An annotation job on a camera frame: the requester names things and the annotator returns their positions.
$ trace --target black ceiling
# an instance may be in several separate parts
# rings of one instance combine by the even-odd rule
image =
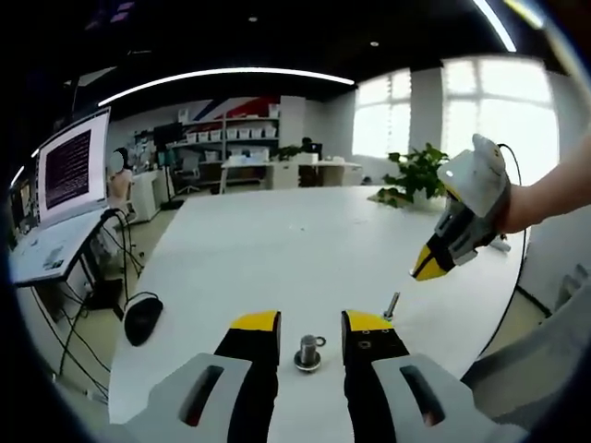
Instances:
[[[76,94],[85,111],[121,90],[185,72],[230,66],[272,66],[331,74],[358,82],[396,68],[440,66],[467,54],[507,54],[472,0],[389,2],[196,2],[135,0],[128,16],[108,18],[123,0],[40,2],[24,5],[19,27],[18,67],[25,71],[22,108],[27,127],[47,137],[51,123],[71,114],[73,89],[67,80],[106,67],[116,69]],[[519,54],[560,70],[546,40],[501,0],[488,0]],[[256,22],[248,20],[256,17]],[[379,42],[378,47],[370,42]],[[113,117],[174,102],[219,96],[303,95],[325,100],[345,85],[280,75],[227,75],[167,83],[112,103]]]

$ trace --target human arm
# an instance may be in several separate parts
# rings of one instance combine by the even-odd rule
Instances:
[[[513,186],[507,210],[498,218],[503,233],[517,233],[591,205],[591,135],[576,152],[531,186]]]

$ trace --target window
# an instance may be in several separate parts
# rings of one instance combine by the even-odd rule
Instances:
[[[512,147],[524,185],[558,163],[558,123],[541,63],[514,57],[465,58],[444,62],[443,76],[443,150],[451,157],[471,150],[472,135],[479,133]],[[513,158],[504,157],[517,183]]]
[[[408,152],[410,138],[410,69],[359,85],[353,125],[353,154],[386,158]]]

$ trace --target human hand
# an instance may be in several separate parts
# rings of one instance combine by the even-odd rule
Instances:
[[[531,187],[513,185],[509,203],[495,221],[497,230],[500,233],[519,233],[539,222]]]

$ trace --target green plant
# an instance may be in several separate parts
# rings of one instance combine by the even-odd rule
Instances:
[[[415,202],[415,192],[425,190],[427,198],[445,195],[445,187],[437,177],[439,167],[449,160],[446,153],[427,143],[424,150],[411,149],[409,154],[394,152],[388,159],[398,165],[399,175],[384,175],[386,185],[378,191],[378,201],[398,208],[399,200]]]
[[[282,148],[272,148],[271,149],[271,158],[277,159],[280,162],[284,162],[286,160],[295,157],[302,151],[302,148],[296,145],[289,145],[284,146]]]

